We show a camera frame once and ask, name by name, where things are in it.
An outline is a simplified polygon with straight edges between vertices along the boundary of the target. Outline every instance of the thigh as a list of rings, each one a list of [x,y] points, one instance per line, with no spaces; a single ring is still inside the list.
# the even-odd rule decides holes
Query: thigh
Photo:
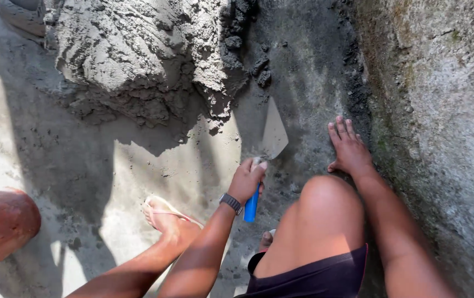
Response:
[[[281,218],[254,275],[281,274],[363,244],[364,209],[355,190],[338,177],[314,177]]]

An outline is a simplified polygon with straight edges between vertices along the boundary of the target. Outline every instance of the watch strap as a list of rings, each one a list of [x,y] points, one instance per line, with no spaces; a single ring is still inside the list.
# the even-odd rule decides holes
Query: watch strap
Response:
[[[237,201],[234,197],[228,195],[227,193],[223,194],[220,197],[219,202],[228,204],[230,207],[232,207],[235,210],[235,213],[237,215],[239,215],[242,212],[241,203],[239,203],[239,201]]]

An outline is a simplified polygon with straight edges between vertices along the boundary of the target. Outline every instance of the person's left hand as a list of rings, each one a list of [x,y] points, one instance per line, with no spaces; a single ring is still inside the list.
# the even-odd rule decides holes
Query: person's left hand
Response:
[[[267,162],[262,162],[252,169],[253,158],[246,159],[237,168],[233,175],[232,183],[227,194],[234,197],[242,206],[251,198],[257,190],[257,184],[263,180],[267,170]],[[259,195],[262,194],[265,186],[261,183]]]

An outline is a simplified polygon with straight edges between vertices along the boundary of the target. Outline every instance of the hand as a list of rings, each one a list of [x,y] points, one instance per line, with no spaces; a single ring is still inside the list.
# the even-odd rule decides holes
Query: hand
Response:
[[[350,119],[344,125],[343,117],[336,118],[337,130],[329,123],[329,136],[337,153],[337,159],[327,167],[327,172],[342,170],[352,177],[373,171],[373,160],[359,134],[355,134]]]
[[[254,159],[249,158],[242,162],[233,175],[232,183],[228,189],[228,195],[234,197],[242,206],[251,198],[257,190],[257,184],[263,180],[267,170],[267,162],[262,162],[252,170]],[[259,195],[262,194],[264,185],[259,187]]]

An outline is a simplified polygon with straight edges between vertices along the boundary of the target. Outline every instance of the blue trowel handle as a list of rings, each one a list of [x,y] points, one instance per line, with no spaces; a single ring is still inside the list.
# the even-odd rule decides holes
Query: blue trowel handle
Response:
[[[244,205],[244,221],[252,223],[255,220],[255,210],[257,209],[257,200],[259,199],[259,187],[261,183],[257,184],[257,190],[254,195],[246,201]]]

